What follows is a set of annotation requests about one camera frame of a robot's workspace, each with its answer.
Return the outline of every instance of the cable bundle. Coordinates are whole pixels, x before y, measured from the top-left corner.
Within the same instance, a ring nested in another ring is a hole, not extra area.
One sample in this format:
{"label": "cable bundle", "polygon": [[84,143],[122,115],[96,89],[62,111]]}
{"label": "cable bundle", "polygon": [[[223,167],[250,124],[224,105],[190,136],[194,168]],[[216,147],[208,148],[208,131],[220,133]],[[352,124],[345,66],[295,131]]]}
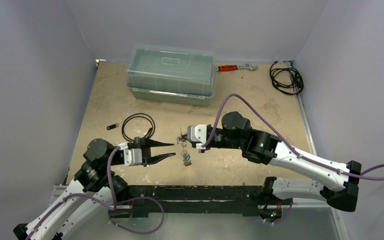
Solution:
{"label": "cable bundle", "polygon": [[[301,76],[300,72],[296,69],[293,68],[292,62],[290,63],[291,67],[286,67],[286,68],[273,68],[275,64],[278,62],[275,61],[271,66],[270,66],[270,79],[271,79],[271,84],[273,87],[280,92],[286,94],[286,95],[298,95],[300,94],[303,89],[304,89],[304,81],[303,77]],[[290,79],[291,79],[291,84],[284,84],[276,80],[276,76],[279,75],[280,73],[287,72],[289,73]],[[292,89],[294,92],[289,92],[285,91],[282,89]]]}
{"label": "cable bundle", "polygon": [[[126,141],[133,142],[133,139],[130,138],[129,136],[127,136],[127,134],[125,132],[125,127],[126,127],[126,124],[130,120],[135,119],[135,118],[146,119],[150,123],[151,126],[149,127],[149,129],[146,132],[145,136],[143,136],[146,139],[150,139],[154,135],[154,133],[155,133],[155,122],[154,122],[154,119],[150,115],[148,115],[146,113],[143,113],[143,112],[132,114],[132,115],[128,116],[123,121],[123,124],[121,125],[121,134],[123,135],[123,138],[126,139]],[[112,125],[109,125],[109,126],[106,127],[106,129],[107,130],[115,129],[115,128],[117,128],[120,125],[121,122],[122,121],[119,121],[119,122],[116,122],[116,123],[114,123]]]}

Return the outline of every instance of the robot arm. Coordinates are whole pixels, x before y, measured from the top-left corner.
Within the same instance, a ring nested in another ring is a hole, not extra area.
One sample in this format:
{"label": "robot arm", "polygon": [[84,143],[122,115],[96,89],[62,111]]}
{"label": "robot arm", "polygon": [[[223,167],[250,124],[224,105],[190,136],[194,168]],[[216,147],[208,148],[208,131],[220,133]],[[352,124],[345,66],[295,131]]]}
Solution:
{"label": "robot arm", "polygon": [[[176,153],[151,156],[151,147],[172,146],[148,138],[135,137],[133,142],[119,144],[111,166],[126,165],[149,167]],[[28,224],[19,224],[14,233],[19,240],[61,240],[82,223],[92,218],[101,208],[97,201],[110,206],[113,198],[109,189],[107,165],[115,146],[104,139],[92,140],[83,154],[86,161],[74,175],[66,190],[48,209]],[[130,186],[120,176],[110,172],[117,202],[129,199]]]}
{"label": "robot arm", "polygon": [[221,120],[222,128],[215,130],[207,146],[203,146],[210,136],[211,125],[193,125],[187,134],[181,136],[192,143],[198,152],[204,153],[211,148],[238,149],[242,157],[256,164],[273,165],[302,174],[310,179],[282,179],[268,177],[264,183],[266,191],[281,200],[290,198],[307,198],[326,201],[331,207],[353,212],[358,198],[359,179],[327,169],[302,160],[303,156],[319,163],[330,165],[342,172],[360,175],[361,164],[356,161],[348,163],[333,162],[295,148],[299,153],[292,153],[279,137],[265,131],[252,129],[250,120],[238,112],[229,112]]}

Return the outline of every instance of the white wall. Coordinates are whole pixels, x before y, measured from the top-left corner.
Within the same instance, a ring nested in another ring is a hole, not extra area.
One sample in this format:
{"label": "white wall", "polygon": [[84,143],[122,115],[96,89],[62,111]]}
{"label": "white wall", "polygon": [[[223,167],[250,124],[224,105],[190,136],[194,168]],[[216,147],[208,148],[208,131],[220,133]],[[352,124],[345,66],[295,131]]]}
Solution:
{"label": "white wall", "polygon": [[327,0],[66,0],[96,58],[136,43],[212,50],[219,60],[295,59]]}
{"label": "white wall", "polygon": [[[317,153],[363,169],[384,163],[384,0],[330,0],[296,67]],[[384,239],[384,182],[360,181],[345,217],[351,239]]]}
{"label": "white wall", "polygon": [[64,180],[94,74],[63,0],[0,0],[0,240]]}

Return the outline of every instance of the wooden tabletop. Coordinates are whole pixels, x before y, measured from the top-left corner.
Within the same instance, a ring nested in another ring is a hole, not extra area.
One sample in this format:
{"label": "wooden tabletop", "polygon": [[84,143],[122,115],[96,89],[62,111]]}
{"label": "wooden tabletop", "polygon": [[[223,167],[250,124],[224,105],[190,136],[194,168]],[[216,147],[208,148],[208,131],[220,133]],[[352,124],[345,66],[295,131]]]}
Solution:
{"label": "wooden tabletop", "polygon": [[[189,125],[213,125],[221,102],[231,93],[244,97],[295,147],[309,151],[297,100],[295,96],[284,95],[273,88],[269,64],[259,65],[255,71],[241,69],[217,72],[214,96],[208,107],[136,99],[126,86],[124,68],[123,63],[103,63],[97,70],[78,133],[68,181],[73,179],[85,162],[83,153],[90,141],[102,138],[113,145],[126,142],[122,137],[121,127],[107,130],[108,125],[135,113],[146,113],[155,120],[156,129],[152,139],[175,144],[180,128],[185,132]],[[285,83],[290,82],[287,73],[279,75],[279,79]],[[238,111],[243,117],[250,119],[252,128],[273,133],[237,98],[231,98],[227,102],[223,114],[232,111]],[[127,124],[125,131],[131,138],[142,137],[149,127],[146,120],[136,118]],[[271,176],[304,178],[284,168],[247,161],[237,149],[212,148],[205,153],[198,153],[190,144],[186,149],[192,161],[192,165],[188,167],[183,165],[182,147],[174,145],[151,149],[153,156],[176,152],[176,156],[166,158],[158,164],[150,167],[120,165],[112,167],[112,170],[130,185],[262,185],[265,178]]]}

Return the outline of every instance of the green plastic container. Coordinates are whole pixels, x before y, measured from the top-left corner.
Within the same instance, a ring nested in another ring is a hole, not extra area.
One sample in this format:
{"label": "green plastic container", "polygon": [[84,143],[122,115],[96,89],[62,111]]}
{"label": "green plastic container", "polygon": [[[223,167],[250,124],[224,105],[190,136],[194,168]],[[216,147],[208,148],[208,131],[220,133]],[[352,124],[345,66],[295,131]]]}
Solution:
{"label": "green plastic container", "polygon": [[214,93],[215,69],[211,52],[137,45],[125,74],[135,98],[208,106]]}

